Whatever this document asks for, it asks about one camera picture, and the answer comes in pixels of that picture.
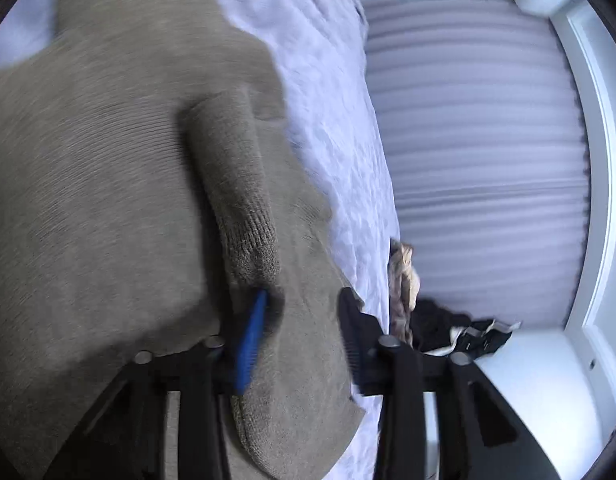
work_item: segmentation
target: ribbed knit fabric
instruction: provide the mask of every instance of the ribbed knit fabric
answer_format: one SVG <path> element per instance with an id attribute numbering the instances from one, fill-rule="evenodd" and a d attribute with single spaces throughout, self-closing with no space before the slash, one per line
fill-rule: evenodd
<path id="1" fill-rule="evenodd" d="M 267 49 L 215 0 L 58 5 L 53 45 L 0 72 L 0 445 L 40 478 L 134 353 L 188 348 L 265 286 L 233 402 L 259 468 L 229 438 L 232 477 L 321 478 L 360 421 L 344 281 Z"/>

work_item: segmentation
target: mattress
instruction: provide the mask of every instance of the mattress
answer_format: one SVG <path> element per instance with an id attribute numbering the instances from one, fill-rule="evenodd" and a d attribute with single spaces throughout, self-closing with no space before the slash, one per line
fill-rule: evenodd
<path id="1" fill-rule="evenodd" d="M 421 295 L 563 327 L 587 243 L 590 160 L 549 20 L 505 0 L 364 0 L 367 83 Z"/>
<path id="2" fill-rule="evenodd" d="M 331 253 L 365 302 L 389 325 L 389 238 L 399 236 L 392 183 L 365 83 L 367 23 L 360 0 L 219 0 L 232 23 L 267 44 L 284 85 L 287 137 L 333 207 Z M 54 0 L 19 0 L 0 27 L 0 66 L 53 39 Z M 381 398 L 328 479 L 371 478 Z"/>

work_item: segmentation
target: white bed sheet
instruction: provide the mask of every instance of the white bed sheet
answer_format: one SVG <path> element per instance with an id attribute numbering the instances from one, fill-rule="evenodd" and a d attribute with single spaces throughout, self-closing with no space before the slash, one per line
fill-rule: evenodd
<path id="1" fill-rule="evenodd" d="M 365 84 L 367 24 L 360 0 L 219 0 L 227 18 L 264 41 L 283 81 L 288 139 L 333 207 L 331 252 L 384 330 L 389 238 L 399 224 Z M 0 27 L 0 66 L 53 39 L 54 0 L 19 0 Z M 370 479 L 381 399 L 354 395 L 367 414 L 328 480 Z"/>

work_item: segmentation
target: gray object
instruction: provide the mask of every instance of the gray object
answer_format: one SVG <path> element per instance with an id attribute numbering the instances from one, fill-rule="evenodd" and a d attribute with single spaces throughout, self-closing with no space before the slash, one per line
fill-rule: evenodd
<path id="1" fill-rule="evenodd" d="M 548 20 L 501 0 L 367 0 L 367 83 L 421 296 L 563 326 L 585 254 L 587 137 Z"/>
<path id="2" fill-rule="evenodd" d="M 232 477 L 320 479 L 362 415 L 347 282 L 268 50 L 215 0 L 58 0 L 58 26 L 0 71 L 0 445 L 40 478 L 138 351 L 189 348 L 265 287 Z"/>

